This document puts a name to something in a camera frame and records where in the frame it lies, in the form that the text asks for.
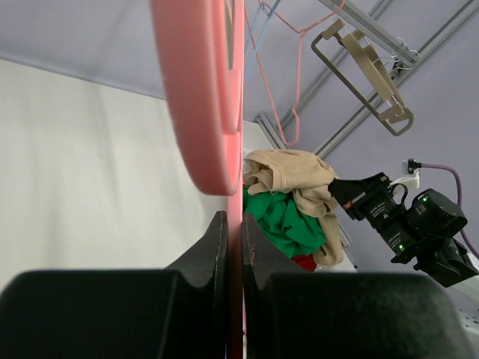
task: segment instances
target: black camera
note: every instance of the black camera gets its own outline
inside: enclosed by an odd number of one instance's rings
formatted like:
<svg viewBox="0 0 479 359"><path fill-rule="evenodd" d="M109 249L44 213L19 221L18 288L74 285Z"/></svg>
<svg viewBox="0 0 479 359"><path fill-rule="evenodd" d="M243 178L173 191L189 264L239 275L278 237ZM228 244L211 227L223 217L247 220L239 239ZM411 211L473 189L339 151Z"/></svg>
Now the black camera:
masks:
<svg viewBox="0 0 479 359"><path fill-rule="evenodd" d="M406 264L414 257L414 269L424 271L444 287L452 286L478 274L466 248L456 235L467 224L461 208L443 194L427 189L407 209L404 200L394 202L393 190L401 184L380 173L367 179L335 179L329 192L349 217L367 219L393 250L393 263Z"/></svg>

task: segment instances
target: white wall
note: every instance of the white wall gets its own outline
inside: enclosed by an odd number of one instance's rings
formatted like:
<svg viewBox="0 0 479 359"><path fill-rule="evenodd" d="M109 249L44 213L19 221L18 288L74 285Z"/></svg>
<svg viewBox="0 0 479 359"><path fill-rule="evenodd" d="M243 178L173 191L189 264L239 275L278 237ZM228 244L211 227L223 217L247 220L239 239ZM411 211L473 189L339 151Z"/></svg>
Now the white wall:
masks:
<svg viewBox="0 0 479 359"><path fill-rule="evenodd" d="M166 266L225 199L192 184L165 101L0 61L0 204L1 289L27 269Z"/></svg>

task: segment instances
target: pink string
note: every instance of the pink string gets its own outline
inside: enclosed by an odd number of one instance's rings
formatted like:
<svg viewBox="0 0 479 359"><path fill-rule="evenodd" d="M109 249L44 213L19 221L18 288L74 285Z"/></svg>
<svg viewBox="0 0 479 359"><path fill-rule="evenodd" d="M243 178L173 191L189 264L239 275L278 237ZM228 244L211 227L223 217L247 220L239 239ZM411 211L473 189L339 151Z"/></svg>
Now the pink string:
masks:
<svg viewBox="0 0 479 359"><path fill-rule="evenodd" d="M293 146L293 145L297 144L297 143L298 143L298 140L299 140L300 122L299 122L299 115L298 115L298 113L296 112L296 107L297 107L298 104L299 104L299 98L300 98L300 96L301 96L301 57L302 57L302 41L304 40L306 34L307 34L311 29L315 28L315 27L318 26L320 23L326 21L326 20L329 19L331 16L334 16L334 15L336 15L337 13L339 13L339 12L341 11L341 9L343 8L345 2L346 2L346 0L343 0L343 1L341 2L341 5L339 5L339 7L338 7L335 11L333 11L332 13L330 13L328 16L322 18L321 20L312 23L312 24L309 25L307 28L303 28L302 30L298 30L297 28L295 28L294 26L292 26L284 17L282 17L277 11L275 11L275 15L276 15L282 22L284 22L284 24L285 24L288 28L290 28L291 30L293 30L294 32L296 32L297 34L299 34L298 57L297 57L297 62L296 62L296 100L295 100L295 102L294 102L293 107L291 108L291 112L293 112L294 120L295 120L295 135L294 135L294 140L293 140L292 142L288 142L288 141L286 140L286 137L284 136L283 126L281 125L281 120L279 119L279 116L278 116L278 110L276 109L275 101L274 101L274 99L272 98L271 90L269 89L268 81L266 80L266 75L265 75L265 73L264 73L263 64L261 63L261 59L260 59L259 54L258 54L258 53L256 54L257 64L258 64L258 66L259 66L259 68L260 68L261 77L263 78L264 87L266 88L266 92L267 92L267 94L268 94L269 103L271 104L273 114L275 115L275 121L276 121L276 125L278 126L279 135L281 136L281 140L282 140L286 145L288 145L288 146ZM272 10L271 5L267 4L267 3L264 2L264 1L258 0L258 4L259 4L260 6L266 6L267 8L269 8L269 10ZM245 20L246 20L246 25L248 26L248 32L249 32L249 36L250 36L250 38L251 38L251 43L253 44L253 49L256 49L256 43L255 43L255 41L254 41L254 37L253 37L253 34L252 34L252 32L251 32L251 26L249 25L249 19L248 19L248 14L247 14L247 12L246 12L246 8L245 8Z"/></svg>

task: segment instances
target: pile of clothes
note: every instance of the pile of clothes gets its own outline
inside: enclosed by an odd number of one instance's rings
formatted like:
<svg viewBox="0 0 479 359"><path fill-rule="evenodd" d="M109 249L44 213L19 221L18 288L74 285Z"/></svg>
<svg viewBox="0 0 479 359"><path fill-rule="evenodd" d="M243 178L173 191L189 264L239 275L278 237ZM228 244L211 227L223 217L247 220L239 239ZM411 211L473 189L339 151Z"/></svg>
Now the pile of clothes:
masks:
<svg viewBox="0 0 479 359"><path fill-rule="evenodd" d="M343 261L338 205L328 184L338 176L313 153L257 150L245 158L243 206L265 236L306 270Z"/></svg>

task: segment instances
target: beige plastic hanger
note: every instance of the beige plastic hanger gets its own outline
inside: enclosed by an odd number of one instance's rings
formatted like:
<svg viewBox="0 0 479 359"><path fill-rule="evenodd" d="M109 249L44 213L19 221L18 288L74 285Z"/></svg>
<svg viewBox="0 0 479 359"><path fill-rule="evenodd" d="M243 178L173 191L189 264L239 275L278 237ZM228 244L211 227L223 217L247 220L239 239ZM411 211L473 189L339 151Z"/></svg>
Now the beige plastic hanger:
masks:
<svg viewBox="0 0 479 359"><path fill-rule="evenodd" d="M383 124L383 126L394 136L400 136L411 128L414 122L414 115L404 106L403 97L400 95L396 85L389 77L380 57L372 45L362 47L359 43L364 34L356 30L342 37L339 31L344 28L341 19L335 20L329 28L323 31L313 40L311 48L314 53L328 66L331 71L355 94L364 106ZM321 39L329 40L334 37L353 57L368 81L373 85L378 96L385 101L389 108L379 113L354 85L338 70L338 68L317 48ZM392 124L407 121L405 126L397 131Z"/></svg>

